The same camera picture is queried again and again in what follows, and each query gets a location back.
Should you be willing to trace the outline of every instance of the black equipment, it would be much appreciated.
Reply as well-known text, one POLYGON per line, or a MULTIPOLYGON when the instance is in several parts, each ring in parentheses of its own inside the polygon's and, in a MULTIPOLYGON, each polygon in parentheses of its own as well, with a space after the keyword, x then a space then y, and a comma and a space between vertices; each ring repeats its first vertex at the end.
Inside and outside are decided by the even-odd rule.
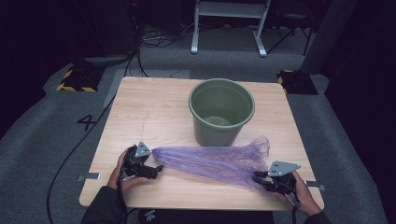
POLYGON ((309 41, 314 29, 318 29, 321 21, 323 20, 327 9, 332 3, 331 0, 322 0, 321 2, 310 4, 312 1, 295 1, 295 0, 276 0, 271 5, 270 10, 274 11, 275 15, 269 17, 269 23, 274 25, 281 36, 281 39, 274 44, 267 53, 270 53, 276 48, 286 37, 294 35, 296 29, 301 29, 306 37, 306 43, 303 55, 305 56, 308 49, 309 41), (290 30, 286 35, 281 35, 279 32, 280 27, 287 27, 290 30))
POLYGON ((127 176, 121 177, 120 181, 126 181, 136 176, 155 179, 163 169, 163 165, 156 168, 146 166, 144 162, 149 158, 149 155, 151 155, 151 151, 142 142, 139 143, 138 147, 136 145, 129 147, 122 165, 122 170, 127 176))
POLYGON ((300 169, 301 165, 283 161, 274 161, 269 171, 255 171, 252 179, 261 184, 267 191, 285 195, 290 203, 298 208, 300 202, 296 193, 296 179, 291 172, 300 169))

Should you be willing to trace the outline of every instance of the stool leg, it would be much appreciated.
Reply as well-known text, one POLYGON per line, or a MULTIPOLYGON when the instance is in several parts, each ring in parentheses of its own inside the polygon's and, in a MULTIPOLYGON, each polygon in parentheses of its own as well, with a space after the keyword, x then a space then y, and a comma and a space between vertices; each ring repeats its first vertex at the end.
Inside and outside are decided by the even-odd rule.
POLYGON ((311 39, 311 35, 312 35, 312 28, 309 28, 309 34, 308 34, 308 38, 306 40, 305 49, 304 49, 304 53, 303 53, 304 56, 306 54, 306 50, 308 49, 308 44, 309 44, 309 40, 311 39))
POLYGON ((195 2, 195 15, 194 15, 194 34, 192 36, 191 53, 198 52, 198 38, 199 38, 199 0, 195 2))
POLYGON ((253 31, 254 39, 256 40, 257 48, 259 49, 260 56, 267 56, 267 52, 265 51, 264 45, 262 44, 262 27, 264 26, 265 18, 267 17, 268 8, 270 6, 271 0, 266 0, 263 9, 262 9, 262 17, 260 18, 259 29, 257 31, 253 31))
POLYGON ((293 33, 293 30, 290 30, 286 35, 284 35, 279 41, 277 41, 276 44, 274 44, 270 50, 268 50, 267 52, 270 53, 274 48, 276 48, 280 43, 282 43, 282 41, 284 39, 286 39, 286 37, 288 37, 289 35, 291 35, 291 33, 293 33))

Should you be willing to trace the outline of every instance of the human hand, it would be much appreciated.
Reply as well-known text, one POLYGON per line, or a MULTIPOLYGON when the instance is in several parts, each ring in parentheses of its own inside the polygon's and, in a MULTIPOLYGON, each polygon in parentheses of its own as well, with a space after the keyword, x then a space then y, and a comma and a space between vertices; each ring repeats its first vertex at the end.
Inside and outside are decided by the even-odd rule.
MULTIPOLYGON (((113 189, 117 189, 117 178, 118 178, 118 176, 120 174, 120 169, 121 169, 121 166, 122 166, 122 162, 123 162, 123 159, 124 159, 127 151, 128 151, 128 148, 125 149, 125 151, 123 151, 122 154, 119 156, 119 161, 117 162, 117 166, 116 166, 116 168, 114 168, 113 173, 111 173, 111 176, 108 179, 108 182, 107 182, 107 186, 108 187, 111 187, 113 189)), ((146 183, 147 181, 148 181, 148 179, 145 178, 145 177, 135 177, 135 178, 132 178, 130 180, 121 182, 121 188, 122 188, 123 192, 126 192, 130 188, 132 188, 133 186, 136 186, 136 185, 139 185, 139 184, 142 184, 142 183, 146 183)))
MULTIPOLYGON (((293 171, 292 174, 293 174, 294 178, 296 179, 297 197, 301 204, 300 207, 298 208, 298 210, 305 213, 308 217, 321 212, 320 207, 314 201, 314 198, 312 197, 312 194, 309 191, 308 186, 305 184, 305 182, 301 179, 301 177, 298 175, 298 173, 296 171, 293 171)), ((289 202, 289 200, 286 198, 286 196, 282 195, 280 193, 272 192, 271 195, 278 198, 282 202, 285 202, 285 203, 289 202)))

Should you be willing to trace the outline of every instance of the gray carpet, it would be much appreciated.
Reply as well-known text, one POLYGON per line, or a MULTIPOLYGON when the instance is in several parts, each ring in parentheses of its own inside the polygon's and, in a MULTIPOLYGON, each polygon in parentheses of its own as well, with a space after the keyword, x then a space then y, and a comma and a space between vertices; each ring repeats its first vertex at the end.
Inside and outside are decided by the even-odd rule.
MULTIPOLYGON (((278 39, 265 30, 264 46, 278 39)), ((141 61, 150 77, 174 76, 276 82, 276 72, 296 70, 304 60, 304 37, 297 32, 266 58, 261 58, 250 28, 207 30, 199 50, 190 54, 191 36, 166 48, 142 48, 141 61)), ((71 64, 55 73, 43 87, 47 95, 18 119, 0 141, 0 223, 48 223, 46 197, 56 170, 87 133, 77 121, 97 120, 115 92, 126 63, 108 67, 98 92, 56 91, 71 64)), ((141 76, 137 60, 131 72, 141 76)), ((332 223, 387 223, 375 183, 361 163, 323 92, 328 80, 312 76, 319 95, 288 95, 290 107, 322 192, 324 212, 332 223)), ((85 207, 78 202, 104 129, 108 110, 69 158, 53 187, 50 205, 54 223, 79 223, 85 207)), ((305 217, 298 213, 298 223, 305 217)), ((291 223, 291 212, 275 212, 276 223, 291 223)))

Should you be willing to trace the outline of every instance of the yellow black hazard tape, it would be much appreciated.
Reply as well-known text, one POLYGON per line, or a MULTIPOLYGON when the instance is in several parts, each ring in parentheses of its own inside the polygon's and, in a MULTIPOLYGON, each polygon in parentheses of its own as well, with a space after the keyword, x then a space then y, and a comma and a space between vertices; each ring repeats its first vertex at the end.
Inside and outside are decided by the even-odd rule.
POLYGON ((98 85, 105 72, 104 67, 89 70, 70 67, 64 74, 57 91, 98 91, 98 85))

